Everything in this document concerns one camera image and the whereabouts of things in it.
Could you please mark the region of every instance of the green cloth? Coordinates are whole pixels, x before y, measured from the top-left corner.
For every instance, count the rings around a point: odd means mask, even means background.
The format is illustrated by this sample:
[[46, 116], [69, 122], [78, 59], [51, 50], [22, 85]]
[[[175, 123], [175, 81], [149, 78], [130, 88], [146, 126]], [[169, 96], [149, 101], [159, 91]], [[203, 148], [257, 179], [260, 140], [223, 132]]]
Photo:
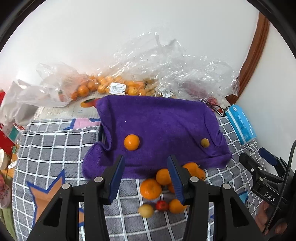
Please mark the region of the green cloth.
[[[12, 178], [7, 176], [5, 183], [10, 187], [12, 190]], [[9, 206], [7, 208], [0, 208], [0, 219], [6, 226], [8, 232], [10, 235], [14, 238], [14, 240], [17, 240], [15, 235], [15, 227], [13, 223], [13, 215], [12, 215], [12, 202], [10, 202]]]

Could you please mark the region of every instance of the plaid blanket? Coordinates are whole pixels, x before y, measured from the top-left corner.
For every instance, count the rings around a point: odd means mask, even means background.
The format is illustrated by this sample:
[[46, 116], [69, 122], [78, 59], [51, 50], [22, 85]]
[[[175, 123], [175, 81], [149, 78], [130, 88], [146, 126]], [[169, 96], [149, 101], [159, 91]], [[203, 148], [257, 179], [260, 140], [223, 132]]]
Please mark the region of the plaid blanket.
[[[52, 119], [30, 123], [21, 137], [18, 163], [12, 185], [13, 217], [17, 239], [25, 241], [44, 205], [38, 198], [48, 197], [62, 183], [81, 185], [87, 182], [82, 174], [83, 157], [98, 140], [99, 126], [67, 129], [72, 120]], [[257, 142], [241, 146], [226, 117], [218, 119], [229, 149], [233, 154], [224, 169], [206, 171], [206, 181], [220, 186], [229, 183], [240, 194], [250, 213], [255, 216], [261, 200], [251, 192], [251, 174], [239, 163], [239, 154], [251, 154], [261, 165]], [[180, 214], [158, 212], [151, 218], [142, 218], [138, 208], [148, 201], [141, 197], [139, 187], [143, 180], [123, 179], [116, 200], [104, 206], [110, 240], [181, 240], [188, 210]], [[175, 195], [163, 190], [159, 199], [170, 201]], [[83, 203], [80, 204], [79, 236], [84, 238]], [[208, 240], [213, 239], [213, 204], [209, 204]]]

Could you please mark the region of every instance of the purple towel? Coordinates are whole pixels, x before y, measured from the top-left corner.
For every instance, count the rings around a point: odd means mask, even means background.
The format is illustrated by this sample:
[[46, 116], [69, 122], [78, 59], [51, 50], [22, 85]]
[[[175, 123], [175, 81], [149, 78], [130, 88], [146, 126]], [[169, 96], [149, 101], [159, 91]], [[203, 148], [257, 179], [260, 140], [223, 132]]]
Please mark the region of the purple towel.
[[[106, 96], [96, 102], [106, 143], [95, 143], [84, 157], [83, 173], [94, 178], [111, 166], [118, 154], [126, 160], [124, 178], [155, 176], [167, 168], [169, 155], [181, 165], [196, 162], [201, 168], [223, 168], [231, 158], [213, 111], [197, 101], [148, 96]], [[124, 147], [129, 134], [140, 138], [135, 151]], [[203, 148], [201, 139], [210, 141]]]

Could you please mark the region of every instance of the brown wood trim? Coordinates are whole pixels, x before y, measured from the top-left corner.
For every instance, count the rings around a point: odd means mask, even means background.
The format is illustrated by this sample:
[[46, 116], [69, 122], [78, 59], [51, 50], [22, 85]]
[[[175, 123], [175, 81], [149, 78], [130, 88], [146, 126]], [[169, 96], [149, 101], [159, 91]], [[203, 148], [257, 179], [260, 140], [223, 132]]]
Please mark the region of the brown wood trim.
[[254, 34], [254, 38], [249, 49], [247, 58], [239, 72], [239, 92], [238, 96], [229, 95], [226, 97], [227, 101], [230, 104], [235, 104], [238, 100], [239, 96], [244, 91], [245, 87], [247, 86], [249, 80], [251, 79], [258, 62], [261, 58], [266, 39], [269, 32], [269, 21], [268, 19], [262, 14], [259, 13], [258, 22], [256, 32]]

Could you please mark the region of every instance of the bolt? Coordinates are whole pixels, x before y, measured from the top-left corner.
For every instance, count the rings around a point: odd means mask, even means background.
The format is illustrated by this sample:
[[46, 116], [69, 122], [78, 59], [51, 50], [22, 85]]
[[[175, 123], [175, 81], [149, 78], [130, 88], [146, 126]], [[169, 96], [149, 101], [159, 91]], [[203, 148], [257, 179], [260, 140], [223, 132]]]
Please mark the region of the bolt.
[[100, 183], [102, 180], [103, 180], [102, 177], [95, 177], [95, 178], [94, 178], [94, 181], [95, 181], [96, 183]]
[[70, 184], [69, 183], [65, 183], [65, 184], [63, 184], [62, 189], [66, 190], [69, 187], [70, 187]]
[[229, 190], [231, 188], [231, 186], [228, 183], [224, 183], [223, 187], [227, 190]]
[[193, 183], [196, 183], [198, 182], [198, 177], [193, 176], [190, 178], [190, 181], [192, 181]]

